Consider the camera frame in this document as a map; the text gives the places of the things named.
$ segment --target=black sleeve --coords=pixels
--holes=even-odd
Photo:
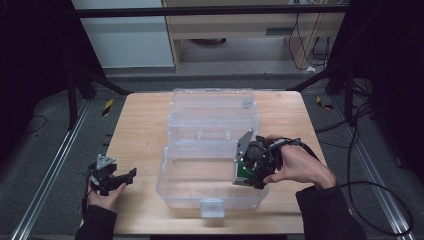
[[[296,193],[306,240],[366,239],[361,225],[350,215],[339,186]]]
[[[112,240],[117,214],[104,208],[89,205],[84,224],[75,234],[76,240]]]

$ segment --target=person's right hand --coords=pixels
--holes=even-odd
[[[276,139],[271,135],[267,139]],[[275,174],[264,179],[264,183],[276,183],[292,180],[300,183],[313,183],[317,189],[334,187],[336,177],[323,163],[309,155],[305,150],[294,145],[281,147],[283,167]]]

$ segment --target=person's left hand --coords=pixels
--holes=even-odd
[[[127,184],[123,183],[117,189],[110,191],[109,196],[102,196],[91,188],[91,184],[88,184],[88,192],[90,194],[88,195],[87,204],[96,205],[109,211],[115,212],[116,201],[118,200],[119,196],[122,194],[126,186]]]

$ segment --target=gray floor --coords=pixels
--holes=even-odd
[[[181,70],[178,73],[149,73],[142,77],[126,78],[114,76],[110,79],[117,85],[136,92],[198,87],[285,89],[303,82],[313,74],[295,68],[282,39],[228,39],[225,44],[216,46],[199,46],[187,41],[184,46]],[[337,110],[328,110],[317,104],[316,95],[321,95],[335,106],[340,98],[327,98],[323,94],[323,86],[325,81],[311,86],[302,94],[315,129],[341,121]],[[97,96],[89,101],[86,119],[34,223],[31,231],[33,239],[37,239],[37,236],[38,239],[72,239],[69,236],[78,229],[81,221],[78,206],[83,193],[83,172],[97,154],[106,153],[110,135],[113,134],[125,101],[125,96],[119,96],[109,89],[98,85],[96,89]],[[110,98],[114,99],[114,104],[109,115],[104,117],[101,112]],[[79,98],[79,106],[83,105],[83,101],[86,100]],[[358,106],[362,102],[364,99],[355,99]],[[65,137],[68,124],[66,92],[40,101],[35,114],[45,118],[34,117],[28,131],[40,129],[22,137],[21,143],[9,157],[11,164],[1,169],[0,236],[3,237],[0,239],[9,239],[9,235],[17,227]],[[386,186],[397,192],[413,212],[413,236],[415,239],[424,239],[424,187],[413,172],[396,167],[390,146],[370,116],[360,119],[359,133]],[[349,144],[347,128],[341,126],[317,136],[328,166],[336,174],[339,183],[346,182],[348,151],[340,146]],[[367,173],[358,152],[354,152],[352,156],[352,178],[366,180]],[[367,219],[378,226],[391,229],[386,214],[379,207],[380,202],[370,187],[355,187],[354,196]],[[369,239],[396,239],[373,230],[361,219],[358,221],[363,225]],[[289,238],[302,239],[303,236]]]

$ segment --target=cabinet drawer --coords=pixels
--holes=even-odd
[[[165,7],[287,5],[289,0],[163,0]],[[296,14],[170,16],[173,39],[263,37],[268,29],[290,29]]]

